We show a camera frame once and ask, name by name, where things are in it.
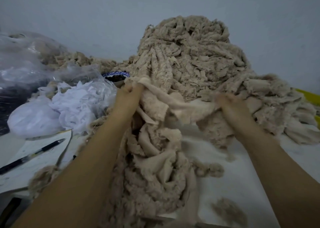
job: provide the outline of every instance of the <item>hand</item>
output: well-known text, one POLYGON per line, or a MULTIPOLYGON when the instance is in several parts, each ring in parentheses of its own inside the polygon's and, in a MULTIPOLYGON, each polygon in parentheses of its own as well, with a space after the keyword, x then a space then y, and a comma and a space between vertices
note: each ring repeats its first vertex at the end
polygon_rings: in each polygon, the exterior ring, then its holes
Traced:
POLYGON ((237 138, 246 137, 261 130, 252 118, 246 103, 237 96, 228 93, 219 94, 216 101, 222 108, 224 118, 234 129, 237 138))
POLYGON ((126 84, 118 89, 112 113, 116 114, 119 119, 130 120, 136 112, 143 90, 144 85, 140 83, 134 87, 131 84, 126 84))

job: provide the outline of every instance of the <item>person's left arm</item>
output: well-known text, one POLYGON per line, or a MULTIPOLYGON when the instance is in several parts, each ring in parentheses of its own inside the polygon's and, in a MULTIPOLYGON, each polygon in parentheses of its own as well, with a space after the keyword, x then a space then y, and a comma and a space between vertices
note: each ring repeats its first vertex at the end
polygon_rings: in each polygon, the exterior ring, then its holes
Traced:
POLYGON ((97 225, 120 142, 144 87, 118 90, 114 109, 85 149, 34 200, 12 228, 87 228, 97 225))

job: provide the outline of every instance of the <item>person's left hand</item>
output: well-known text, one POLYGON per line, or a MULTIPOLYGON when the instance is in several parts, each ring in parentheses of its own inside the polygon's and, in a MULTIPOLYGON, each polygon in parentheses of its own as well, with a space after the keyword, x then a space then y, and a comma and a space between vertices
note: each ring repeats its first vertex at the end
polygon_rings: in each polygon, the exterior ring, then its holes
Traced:
POLYGON ((144 85, 140 83, 134 87, 131 84, 126 84, 118 89, 112 113, 125 121, 130 120, 136 112, 143 90, 144 85))

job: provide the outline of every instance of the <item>dark contents in bowl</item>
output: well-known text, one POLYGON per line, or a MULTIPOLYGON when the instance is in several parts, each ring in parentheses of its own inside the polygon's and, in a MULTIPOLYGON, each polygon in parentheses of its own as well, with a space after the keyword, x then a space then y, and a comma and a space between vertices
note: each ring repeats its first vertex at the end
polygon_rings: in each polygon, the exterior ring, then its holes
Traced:
POLYGON ((117 82, 117 81, 124 80, 126 77, 124 75, 113 75, 113 76, 106 76, 105 78, 108 81, 117 82))

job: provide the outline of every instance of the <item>beige fabric pile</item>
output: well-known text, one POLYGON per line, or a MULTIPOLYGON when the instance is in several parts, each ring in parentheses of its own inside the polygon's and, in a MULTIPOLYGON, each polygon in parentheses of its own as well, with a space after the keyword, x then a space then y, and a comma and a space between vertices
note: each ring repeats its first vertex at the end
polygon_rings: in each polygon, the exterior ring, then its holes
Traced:
MULTIPOLYGON (((131 76, 127 81, 146 86, 122 139, 101 227, 143 227, 136 216, 152 217, 183 206, 190 224, 197 222, 195 173, 220 177, 223 168, 188 160, 181 150, 181 132, 166 122, 195 123, 216 147, 225 148, 234 132, 214 102, 216 93, 245 99, 258 124, 275 136, 286 133, 299 144, 320 142, 320 132, 310 128, 317 125, 314 107, 276 75, 257 76, 228 37, 220 21, 178 16, 148 26, 138 54, 122 63, 77 52, 57 56, 51 64, 57 69, 69 63, 98 64, 102 73, 126 71, 131 76)), ((91 124, 86 142, 107 116, 91 124)))

